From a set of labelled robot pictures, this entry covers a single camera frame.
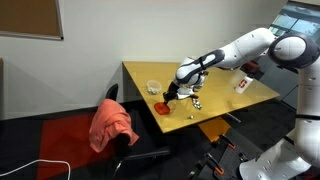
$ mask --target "bulletin board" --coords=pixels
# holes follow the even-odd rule
[[[0,35],[63,40],[58,0],[0,0]]]

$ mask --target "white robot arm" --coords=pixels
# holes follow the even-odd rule
[[[209,67],[234,69],[259,56],[299,72],[295,128],[259,158],[242,163],[243,179],[290,179],[320,167],[320,49],[310,37],[296,33],[275,37],[268,29],[253,30],[197,60],[186,58],[164,95],[170,100],[193,97]]]

